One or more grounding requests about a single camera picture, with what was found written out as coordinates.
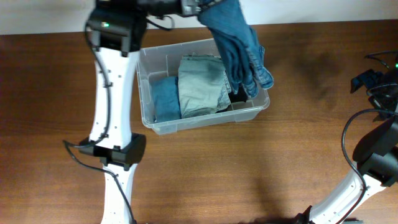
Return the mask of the clear plastic storage container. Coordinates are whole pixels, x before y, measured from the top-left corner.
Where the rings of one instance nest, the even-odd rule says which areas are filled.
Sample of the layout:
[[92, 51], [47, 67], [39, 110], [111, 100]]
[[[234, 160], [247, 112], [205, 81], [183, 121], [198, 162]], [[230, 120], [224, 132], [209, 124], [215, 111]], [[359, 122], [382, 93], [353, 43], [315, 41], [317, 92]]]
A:
[[252, 120], [262, 110], [269, 107], [271, 99], [268, 92], [260, 88], [258, 95], [254, 99], [250, 98], [245, 103], [233, 103], [228, 107], [227, 111], [222, 113], [163, 123], [156, 122], [152, 84], [163, 78], [177, 76], [180, 61], [184, 55], [188, 54], [214, 55], [216, 57], [220, 55], [213, 39], [141, 49], [136, 77], [142, 123], [145, 127], [152, 129], [158, 135], [170, 134], [185, 129]]

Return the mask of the blue denim garment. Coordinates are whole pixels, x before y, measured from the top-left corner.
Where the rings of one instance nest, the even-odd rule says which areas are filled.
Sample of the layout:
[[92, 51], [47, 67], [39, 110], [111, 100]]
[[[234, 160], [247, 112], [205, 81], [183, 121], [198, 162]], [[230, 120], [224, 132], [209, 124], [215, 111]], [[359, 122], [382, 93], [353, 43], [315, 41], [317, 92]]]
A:
[[154, 122], [163, 123], [181, 118], [178, 77], [166, 77], [152, 85]]

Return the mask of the dark blue jeans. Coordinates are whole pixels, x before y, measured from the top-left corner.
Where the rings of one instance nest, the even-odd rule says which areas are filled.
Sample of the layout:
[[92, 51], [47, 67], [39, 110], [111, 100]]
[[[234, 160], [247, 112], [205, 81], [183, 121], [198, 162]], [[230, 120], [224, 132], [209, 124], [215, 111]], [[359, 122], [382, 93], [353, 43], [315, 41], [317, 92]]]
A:
[[255, 98], [259, 88], [272, 88], [274, 77], [264, 66], [265, 48], [247, 24], [239, 0], [202, 0], [200, 9], [197, 19], [215, 40], [232, 92], [242, 88]]

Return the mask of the light grey jeans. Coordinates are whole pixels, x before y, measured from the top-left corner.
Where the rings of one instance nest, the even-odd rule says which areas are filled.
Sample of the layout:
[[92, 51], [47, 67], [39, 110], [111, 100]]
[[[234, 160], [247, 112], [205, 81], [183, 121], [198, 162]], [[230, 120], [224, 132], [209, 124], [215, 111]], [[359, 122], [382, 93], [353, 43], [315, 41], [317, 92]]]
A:
[[214, 55], [184, 55], [178, 68], [182, 118], [215, 114], [231, 104], [223, 61]]

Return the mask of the black garment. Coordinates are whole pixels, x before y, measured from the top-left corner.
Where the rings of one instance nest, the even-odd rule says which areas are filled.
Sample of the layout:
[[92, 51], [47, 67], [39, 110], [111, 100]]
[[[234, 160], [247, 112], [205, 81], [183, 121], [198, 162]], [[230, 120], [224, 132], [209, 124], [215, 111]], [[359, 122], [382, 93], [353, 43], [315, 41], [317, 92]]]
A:
[[231, 92], [228, 94], [228, 96], [231, 103], [239, 103], [239, 102], [245, 103], [248, 100], [248, 96], [242, 86], [239, 87], [237, 94]]

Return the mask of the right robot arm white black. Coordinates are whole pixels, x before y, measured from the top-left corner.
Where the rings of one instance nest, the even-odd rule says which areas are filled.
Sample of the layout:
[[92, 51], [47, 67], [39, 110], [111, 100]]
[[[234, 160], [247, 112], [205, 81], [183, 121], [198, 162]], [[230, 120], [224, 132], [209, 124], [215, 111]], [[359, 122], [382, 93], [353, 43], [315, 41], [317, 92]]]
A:
[[382, 123], [358, 142], [351, 157], [341, 141], [351, 170], [329, 196], [299, 213], [294, 223], [357, 223], [349, 216], [367, 199], [397, 183], [397, 66], [386, 68], [385, 73], [369, 69], [351, 80], [351, 92], [365, 86], [373, 107], [355, 113], [346, 124], [372, 112]]

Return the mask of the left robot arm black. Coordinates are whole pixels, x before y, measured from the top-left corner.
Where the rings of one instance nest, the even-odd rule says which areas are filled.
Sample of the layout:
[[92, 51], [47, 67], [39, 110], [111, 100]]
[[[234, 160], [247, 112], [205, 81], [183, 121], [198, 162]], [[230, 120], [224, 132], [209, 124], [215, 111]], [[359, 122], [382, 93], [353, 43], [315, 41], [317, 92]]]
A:
[[102, 164], [97, 169], [105, 177], [102, 223], [136, 222], [132, 185], [146, 137], [131, 131], [130, 110], [147, 17], [191, 17], [200, 11], [194, 0], [96, 1], [87, 19], [85, 39], [96, 66], [95, 117], [90, 135], [77, 148]]

